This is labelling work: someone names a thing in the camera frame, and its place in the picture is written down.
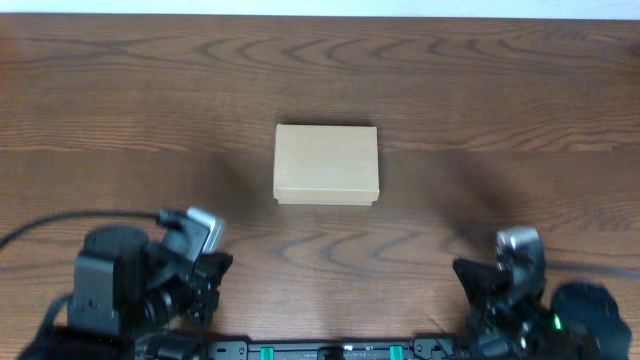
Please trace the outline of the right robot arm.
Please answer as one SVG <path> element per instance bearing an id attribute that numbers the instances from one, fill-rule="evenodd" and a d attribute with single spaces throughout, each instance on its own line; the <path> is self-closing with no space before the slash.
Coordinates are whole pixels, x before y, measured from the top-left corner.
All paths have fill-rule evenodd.
<path id="1" fill-rule="evenodd" d="M 513 271 L 456 259 L 453 270 L 470 305 L 456 352 L 471 359 L 627 359 L 632 331 L 609 291 L 565 283 L 542 303 L 543 269 L 517 283 Z"/>

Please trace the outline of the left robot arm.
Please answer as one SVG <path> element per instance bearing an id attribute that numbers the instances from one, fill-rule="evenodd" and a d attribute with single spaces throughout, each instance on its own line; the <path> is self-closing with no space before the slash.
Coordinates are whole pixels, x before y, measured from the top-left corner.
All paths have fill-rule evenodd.
<path id="1" fill-rule="evenodd" d="M 75 262 L 70 294 L 47 311 L 23 359 L 204 359 L 203 340 L 168 330 L 176 317 L 203 329 L 218 307 L 233 257 L 196 249 L 170 231 L 153 242 L 133 226 L 91 231 Z"/>

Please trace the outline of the brown cardboard box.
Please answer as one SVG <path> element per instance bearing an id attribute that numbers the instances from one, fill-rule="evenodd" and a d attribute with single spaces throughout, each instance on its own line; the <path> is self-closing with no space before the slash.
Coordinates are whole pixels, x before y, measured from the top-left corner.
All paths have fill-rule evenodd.
<path id="1" fill-rule="evenodd" d="M 279 204 L 371 206 L 379 195 L 377 128 L 276 127 L 273 196 Z"/>

